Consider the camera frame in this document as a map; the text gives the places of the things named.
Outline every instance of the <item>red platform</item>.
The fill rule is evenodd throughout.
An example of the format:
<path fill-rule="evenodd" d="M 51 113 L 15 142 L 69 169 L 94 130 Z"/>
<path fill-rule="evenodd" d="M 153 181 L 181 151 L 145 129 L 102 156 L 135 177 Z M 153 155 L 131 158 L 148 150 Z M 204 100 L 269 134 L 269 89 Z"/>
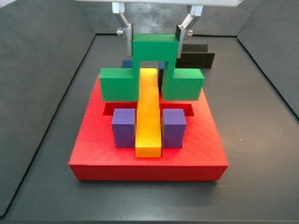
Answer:
<path fill-rule="evenodd" d="M 98 81 L 69 158 L 69 168 L 79 180 L 217 180 L 228 167 L 220 136 L 204 93 L 197 101 L 164 102 L 160 108 L 182 108 L 186 130 L 181 149 L 162 149 L 161 158 L 135 158 L 134 149 L 114 148 L 113 108 L 134 108 L 134 103 L 105 103 Z"/>

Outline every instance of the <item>purple block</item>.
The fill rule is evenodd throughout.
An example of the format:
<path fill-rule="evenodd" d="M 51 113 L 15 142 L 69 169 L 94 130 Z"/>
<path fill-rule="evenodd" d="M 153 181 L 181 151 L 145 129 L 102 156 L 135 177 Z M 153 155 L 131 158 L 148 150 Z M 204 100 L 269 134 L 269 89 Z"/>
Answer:
<path fill-rule="evenodd" d="M 135 110 L 115 108 L 111 118 L 111 129 L 117 148 L 135 147 Z"/>
<path fill-rule="evenodd" d="M 186 122 L 182 109 L 162 110 L 162 148 L 181 148 Z"/>

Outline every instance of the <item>stacked blocks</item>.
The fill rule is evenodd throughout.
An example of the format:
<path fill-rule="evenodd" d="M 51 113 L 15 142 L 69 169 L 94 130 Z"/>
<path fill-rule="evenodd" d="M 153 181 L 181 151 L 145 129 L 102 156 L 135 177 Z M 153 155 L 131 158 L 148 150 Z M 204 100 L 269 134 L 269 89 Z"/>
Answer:
<path fill-rule="evenodd" d="M 135 110 L 115 108 L 111 118 L 111 130 L 117 148 L 134 148 L 135 145 Z"/>
<path fill-rule="evenodd" d="M 186 122 L 181 108 L 162 110 L 162 148 L 182 147 L 182 135 Z"/>
<path fill-rule="evenodd" d="M 158 90 L 154 69 L 140 74 L 138 102 L 135 106 L 134 156 L 161 156 L 161 124 Z"/>
<path fill-rule="evenodd" d="M 181 149 L 162 149 L 158 158 L 138 158 L 131 150 L 114 147 L 111 113 L 102 115 L 106 103 L 99 80 L 91 91 L 69 167 L 79 180 L 198 181 L 217 180 L 228 167 L 220 136 L 204 93 L 197 101 L 164 101 L 160 108 L 182 107 L 188 128 Z"/>
<path fill-rule="evenodd" d="M 102 101 L 137 102 L 134 145 L 122 143 L 122 138 L 126 135 L 118 134 L 117 125 L 113 126 L 115 147 L 134 147 L 137 158 L 158 158 L 161 156 L 158 92 L 162 93 L 162 98 L 166 101 L 198 100 L 204 80 L 201 71 L 198 69 L 174 69 L 177 48 L 178 41 L 172 34 L 134 34 L 133 60 L 123 60 L 122 68 L 102 68 L 99 71 Z M 152 72 L 138 75 L 141 61 L 161 61 L 157 77 L 154 69 Z M 180 131 L 176 134 L 180 136 L 177 138 L 180 140 L 173 144 L 166 143 L 166 148 L 181 147 L 182 134 Z"/>

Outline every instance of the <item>yellow beam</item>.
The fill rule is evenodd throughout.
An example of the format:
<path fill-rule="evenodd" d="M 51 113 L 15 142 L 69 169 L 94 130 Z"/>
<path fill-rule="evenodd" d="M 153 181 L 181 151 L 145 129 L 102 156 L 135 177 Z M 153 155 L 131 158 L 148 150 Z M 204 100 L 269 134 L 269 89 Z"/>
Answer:
<path fill-rule="evenodd" d="M 156 69 L 140 69 L 138 102 L 135 106 L 134 156 L 161 156 L 161 122 Z"/>

